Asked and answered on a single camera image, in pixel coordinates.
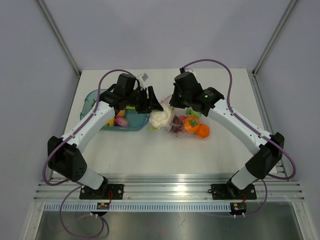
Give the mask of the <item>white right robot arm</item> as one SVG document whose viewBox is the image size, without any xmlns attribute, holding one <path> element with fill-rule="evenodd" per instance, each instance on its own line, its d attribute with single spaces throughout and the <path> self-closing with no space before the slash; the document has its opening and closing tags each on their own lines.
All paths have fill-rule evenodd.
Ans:
<svg viewBox="0 0 320 240">
<path fill-rule="evenodd" d="M 239 198 L 248 185 L 255 180 L 264 179 L 281 160 L 283 154 L 280 148 L 284 146 L 285 140 L 282 134 L 271 134 L 260 130 L 250 121 L 240 120 L 219 91 L 213 87 L 203 89 L 191 72 L 176 76 L 173 85 L 174 91 L 169 102 L 172 107 L 191 107 L 216 121 L 240 140 L 252 154 L 244 167 L 228 180 L 226 190 L 230 197 Z"/>
</svg>

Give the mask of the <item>clear zip top bag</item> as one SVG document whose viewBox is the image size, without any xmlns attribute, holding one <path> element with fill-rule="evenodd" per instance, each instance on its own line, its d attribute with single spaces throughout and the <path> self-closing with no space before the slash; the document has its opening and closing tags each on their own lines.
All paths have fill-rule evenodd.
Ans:
<svg viewBox="0 0 320 240">
<path fill-rule="evenodd" d="M 165 98 L 162 102 L 171 108 L 171 117 L 165 126 L 167 133 L 176 137 L 206 139 L 211 134 L 209 125 L 205 122 L 205 117 L 191 107 L 184 109 L 172 107 L 169 105 L 171 96 Z"/>
</svg>

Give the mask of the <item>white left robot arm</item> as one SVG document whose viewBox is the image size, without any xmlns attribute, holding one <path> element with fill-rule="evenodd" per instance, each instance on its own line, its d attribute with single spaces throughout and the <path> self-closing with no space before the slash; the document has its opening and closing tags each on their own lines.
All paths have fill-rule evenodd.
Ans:
<svg viewBox="0 0 320 240">
<path fill-rule="evenodd" d="M 134 107 L 138 114 L 163 110 L 152 86 L 143 87 L 137 77 L 121 70 L 116 83 L 105 91 L 97 89 L 95 104 L 75 127 L 48 140 L 44 166 L 81 185 L 90 199 L 103 199 L 110 192 L 108 179 L 88 167 L 83 152 L 100 129 L 126 107 Z"/>
</svg>

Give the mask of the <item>green toy melon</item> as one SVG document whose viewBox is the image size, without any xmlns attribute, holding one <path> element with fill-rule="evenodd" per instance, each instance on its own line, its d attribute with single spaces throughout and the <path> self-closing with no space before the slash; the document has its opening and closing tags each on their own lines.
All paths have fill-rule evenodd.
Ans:
<svg viewBox="0 0 320 240">
<path fill-rule="evenodd" d="M 191 107 L 186 109 L 186 115 L 188 117 L 196 117 L 198 119 L 200 119 L 202 116 L 202 114 L 200 112 L 193 110 Z"/>
</svg>

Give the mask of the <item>white toy cauliflower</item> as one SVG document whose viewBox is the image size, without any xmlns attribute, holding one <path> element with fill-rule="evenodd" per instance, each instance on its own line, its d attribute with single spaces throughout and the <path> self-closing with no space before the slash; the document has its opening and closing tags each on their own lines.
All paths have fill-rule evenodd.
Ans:
<svg viewBox="0 0 320 240">
<path fill-rule="evenodd" d="M 174 109 L 169 105 L 163 106 L 163 111 L 152 111 L 149 116 L 149 122 L 155 129 L 161 129 L 164 127 L 168 127 L 172 115 L 173 115 Z"/>
</svg>

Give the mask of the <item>dark red toy pepper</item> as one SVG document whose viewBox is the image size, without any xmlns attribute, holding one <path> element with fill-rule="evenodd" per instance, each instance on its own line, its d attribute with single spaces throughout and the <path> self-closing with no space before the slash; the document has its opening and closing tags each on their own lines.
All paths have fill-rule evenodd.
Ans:
<svg viewBox="0 0 320 240">
<path fill-rule="evenodd" d="M 175 134 L 179 132 L 184 132 L 185 131 L 184 119 L 185 117 L 183 115 L 182 116 L 175 115 L 172 119 L 172 125 L 169 131 Z"/>
</svg>

